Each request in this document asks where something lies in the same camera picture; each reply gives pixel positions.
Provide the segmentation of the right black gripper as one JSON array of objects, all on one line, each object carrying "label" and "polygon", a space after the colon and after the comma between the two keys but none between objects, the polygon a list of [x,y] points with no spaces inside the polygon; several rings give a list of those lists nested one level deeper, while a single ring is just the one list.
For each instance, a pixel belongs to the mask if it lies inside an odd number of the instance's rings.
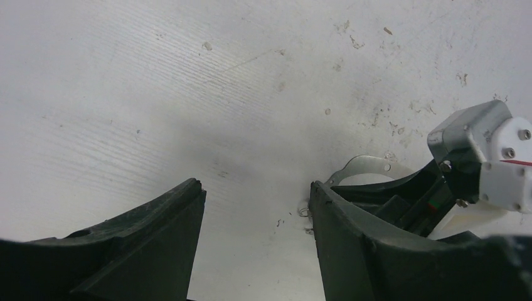
[{"label": "right black gripper", "polygon": [[451,209],[465,202],[470,209],[483,200],[480,162],[444,159],[402,174],[392,166],[390,181],[341,185],[330,180],[331,245],[507,245],[504,236],[480,239],[470,231],[431,239]]}]

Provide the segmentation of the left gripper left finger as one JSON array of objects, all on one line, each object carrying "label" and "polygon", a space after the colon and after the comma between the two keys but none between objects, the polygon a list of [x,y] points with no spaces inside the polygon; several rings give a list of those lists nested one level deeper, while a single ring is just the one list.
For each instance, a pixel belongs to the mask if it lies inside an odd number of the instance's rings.
[{"label": "left gripper left finger", "polygon": [[206,192],[191,178],[64,238],[1,241],[2,300],[186,300]]}]

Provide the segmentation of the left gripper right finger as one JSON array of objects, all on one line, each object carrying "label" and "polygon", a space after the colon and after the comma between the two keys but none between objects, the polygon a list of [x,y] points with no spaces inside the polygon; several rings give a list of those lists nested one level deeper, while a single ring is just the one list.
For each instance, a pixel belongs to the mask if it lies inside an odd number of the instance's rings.
[{"label": "left gripper right finger", "polygon": [[401,230],[323,183],[309,202],[327,300],[530,300],[531,238],[448,243]]}]

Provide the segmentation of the clear plastic keyring holder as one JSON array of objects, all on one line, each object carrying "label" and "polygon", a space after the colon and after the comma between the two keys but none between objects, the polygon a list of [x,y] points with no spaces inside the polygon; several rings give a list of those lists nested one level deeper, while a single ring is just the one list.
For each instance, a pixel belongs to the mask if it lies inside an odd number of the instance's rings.
[{"label": "clear plastic keyring holder", "polygon": [[[422,199],[417,198],[413,203],[399,196],[405,192],[409,184],[415,182],[416,172],[397,176],[394,165],[390,170],[385,167],[389,162],[372,156],[357,156],[352,158],[344,167],[334,173],[326,182],[313,181],[307,202],[307,216],[311,219],[311,227],[307,234],[314,235],[319,251],[331,251],[338,246],[347,246],[355,251],[400,250],[412,251],[416,244],[422,244],[422,236],[408,231],[400,226],[400,220],[393,221],[391,215],[403,218],[416,206],[421,205]],[[356,203],[345,200],[336,192],[338,181],[351,175],[352,167],[356,174],[383,174],[390,177],[388,182],[378,182],[360,187],[360,194],[365,198],[378,195],[387,198],[380,205],[371,204],[374,213],[360,208]]]}]

